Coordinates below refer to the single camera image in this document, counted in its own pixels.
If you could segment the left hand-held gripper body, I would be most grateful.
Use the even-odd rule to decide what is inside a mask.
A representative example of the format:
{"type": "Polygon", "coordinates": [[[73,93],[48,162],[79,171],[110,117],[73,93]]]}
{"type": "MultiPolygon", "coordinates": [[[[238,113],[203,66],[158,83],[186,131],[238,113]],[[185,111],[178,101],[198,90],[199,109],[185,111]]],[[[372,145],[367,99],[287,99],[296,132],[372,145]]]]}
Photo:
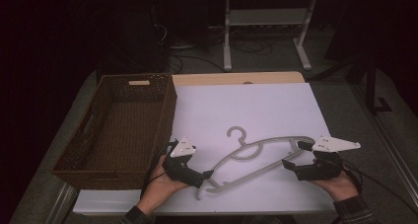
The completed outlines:
{"type": "Polygon", "coordinates": [[[188,161],[195,153],[195,147],[187,137],[171,142],[170,146],[171,149],[163,162],[166,174],[174,181],[200,188],[205,177],[187,166],[188,161]]]}

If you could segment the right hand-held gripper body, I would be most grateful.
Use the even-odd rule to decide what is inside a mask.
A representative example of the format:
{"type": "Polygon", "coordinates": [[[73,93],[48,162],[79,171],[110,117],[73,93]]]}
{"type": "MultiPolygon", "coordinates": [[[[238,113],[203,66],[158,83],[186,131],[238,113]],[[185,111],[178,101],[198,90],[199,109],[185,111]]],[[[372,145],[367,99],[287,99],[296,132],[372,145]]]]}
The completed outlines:
{"type": "Polygon", "coordinates": [[[326,136],[309,143],[313,145],[313,163],[296,166],[294,173],[299,181],[324,181],[338,177],[343,170],[339,152],[361,148],[359,142],[326,136]]]}

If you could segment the grey plastic clothes hanger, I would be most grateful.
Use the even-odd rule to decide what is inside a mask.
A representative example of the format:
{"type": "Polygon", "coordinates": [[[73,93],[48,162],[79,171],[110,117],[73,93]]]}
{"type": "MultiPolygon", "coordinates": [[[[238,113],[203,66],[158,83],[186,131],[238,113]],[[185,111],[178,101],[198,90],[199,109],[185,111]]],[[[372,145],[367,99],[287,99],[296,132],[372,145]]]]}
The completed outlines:
{"type": "Polygon", "coordinates": [[[206,155],[213,175],[198,189],[198,200],[241,188],[271,171],[282,170],[283,160],[298,159],[304,154],[299,147],[301,142],[314,142],[302,135],[247,140],[247,133],[240,126],[230,127],[226,136],[220,144],[213,144],[206,155]]]}

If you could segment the brown wicker basket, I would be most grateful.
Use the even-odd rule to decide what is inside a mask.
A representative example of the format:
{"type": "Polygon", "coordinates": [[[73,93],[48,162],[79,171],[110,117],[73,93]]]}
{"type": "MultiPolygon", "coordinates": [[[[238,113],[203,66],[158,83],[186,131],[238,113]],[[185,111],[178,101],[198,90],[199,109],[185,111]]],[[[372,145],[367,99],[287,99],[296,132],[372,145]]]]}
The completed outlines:
{"type": "Polygon", "coordinates": [[[138,189],[173,131],[170,74],[105,75],[52,169],[78,189],[138,189]]]}

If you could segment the person's right hand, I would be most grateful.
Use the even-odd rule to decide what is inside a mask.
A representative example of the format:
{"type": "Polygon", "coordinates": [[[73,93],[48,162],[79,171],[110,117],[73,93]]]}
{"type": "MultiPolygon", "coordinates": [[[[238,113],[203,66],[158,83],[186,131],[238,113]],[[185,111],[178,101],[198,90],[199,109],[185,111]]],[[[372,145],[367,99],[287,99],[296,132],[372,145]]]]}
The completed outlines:
{"type": "Polygon", "coordinates": [[[353,180],[345,172],[331,180],[312,181],[312,184],[325,190],[333,201],[342,201],[359,194],[353,180]]]}

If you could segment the person's left hand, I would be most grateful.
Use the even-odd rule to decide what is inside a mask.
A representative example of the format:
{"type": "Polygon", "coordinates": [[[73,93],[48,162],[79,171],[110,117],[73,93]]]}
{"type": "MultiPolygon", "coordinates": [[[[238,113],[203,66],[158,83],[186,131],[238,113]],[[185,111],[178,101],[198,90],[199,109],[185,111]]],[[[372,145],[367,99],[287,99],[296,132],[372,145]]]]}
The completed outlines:
{"type": "Polygon", "coordinates": [[[163,168],[165,159],[165,155],[160,157],[157,167],[152,172],[150,182],[136,204],[147,216],[150,216],[177,191],[187,188],[187,184],[173,181],[166,175],[166,171],[163,168]]]}

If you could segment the white board sheet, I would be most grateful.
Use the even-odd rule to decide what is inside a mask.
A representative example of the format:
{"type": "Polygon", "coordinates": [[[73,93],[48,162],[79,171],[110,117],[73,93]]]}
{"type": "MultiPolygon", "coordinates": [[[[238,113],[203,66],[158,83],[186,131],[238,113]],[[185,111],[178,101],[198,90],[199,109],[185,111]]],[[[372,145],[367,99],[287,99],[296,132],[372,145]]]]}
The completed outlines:
{"type": "MultiPolygon", "coordinates": [[[[307,83],[179,86],[172,137],[187,137],[196,152],[190,168],[211,170],[206,158],[213,144],[240,126],[247,140],[302,135],[318,139],[328,133],[311,86],[307,83]]],[[[321,188],[300,182],[284,168],[220,195],[196,198],[198,188],[177,192],[158,215],[220,215],[313,213],[332,210],[332,200],[321,188]]]]}

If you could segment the black metal stand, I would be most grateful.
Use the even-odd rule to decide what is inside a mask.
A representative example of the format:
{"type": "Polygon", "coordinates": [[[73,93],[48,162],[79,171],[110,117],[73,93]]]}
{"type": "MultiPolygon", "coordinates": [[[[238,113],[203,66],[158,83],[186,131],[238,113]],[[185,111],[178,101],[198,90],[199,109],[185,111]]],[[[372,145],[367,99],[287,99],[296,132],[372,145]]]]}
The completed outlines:
{"type": "Polygon", "coordinates": [[[378,112],[391,112],[391,107],[384,98],[376,96],[377,65],[373,56],[369,53],[357,53],[348,57],[336,65],[308,78],[309,82],[321,81],[331,76],[344,67],[350,66],[345,80],[351,85],[358,85],[363,77],[366,77],[365,103],[371,114],[378,112]]]}

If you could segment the dark computer tower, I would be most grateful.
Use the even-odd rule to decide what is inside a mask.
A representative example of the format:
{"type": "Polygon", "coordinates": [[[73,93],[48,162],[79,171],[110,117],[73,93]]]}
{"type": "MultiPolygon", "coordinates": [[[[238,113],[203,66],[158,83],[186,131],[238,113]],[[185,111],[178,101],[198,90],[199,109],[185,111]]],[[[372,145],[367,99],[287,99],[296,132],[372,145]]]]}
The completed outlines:
{"type": "Polygon", "coordinates": [[[108,3],[92,16],[91,23],[101,49],[100,75],[166,70],[149,3],[108,3]]]}

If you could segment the aluminium frame rail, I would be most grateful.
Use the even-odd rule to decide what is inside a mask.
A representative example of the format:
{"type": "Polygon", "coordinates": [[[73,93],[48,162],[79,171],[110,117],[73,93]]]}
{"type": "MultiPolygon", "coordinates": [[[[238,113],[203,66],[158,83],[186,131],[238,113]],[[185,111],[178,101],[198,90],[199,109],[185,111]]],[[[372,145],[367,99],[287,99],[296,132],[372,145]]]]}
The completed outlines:
{"type": "Polygon", "coordinates": [[[78,195],[79,191],[76,188],[64,183],[59,190],[45,224],[64,224],[67,216],[72,211],[78,195]]]}
{"type": "Polygon", "coordinates": [[[389,132],[383,126],[380,118],[381,113],[392,112],[391,107],[384,98],[378,98],[379,102],[376,106],[368,106],[366,94],[362,92],[359,86],[352,86],[351,91],[353,92],[356,101],[361,105],[362,110],[373,125],[379,138],[383,142],[383,146],[387,150],[388,157],[393,163],[393,166],[408,191],[409,196],[415,205],[418,206],[418,180],[415,178],[407,163],[399,153],[399,150],[396,147],[396,140],[390,137],[389,132]]]}

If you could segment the white metal desk frame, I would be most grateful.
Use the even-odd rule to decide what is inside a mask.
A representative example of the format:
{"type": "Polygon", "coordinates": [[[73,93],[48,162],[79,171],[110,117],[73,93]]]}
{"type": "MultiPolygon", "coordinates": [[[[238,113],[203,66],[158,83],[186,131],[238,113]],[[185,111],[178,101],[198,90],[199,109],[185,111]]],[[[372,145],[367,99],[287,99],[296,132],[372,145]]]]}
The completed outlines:
{"type": "Polygon", "coordinates": [[[310,3],[306,8],[234,10],[230,8],[230,0],[226,0],[223,42],[224,70],[231,71],[233,69],[230,27],[285,25],[302,27],[299,36],[293,38],[293,44],[303,69],[307,71],[311,70],[312,66],[304,49],[304,41],[314,14],[315,4],[316,0],[310,0],[310,3]]]}

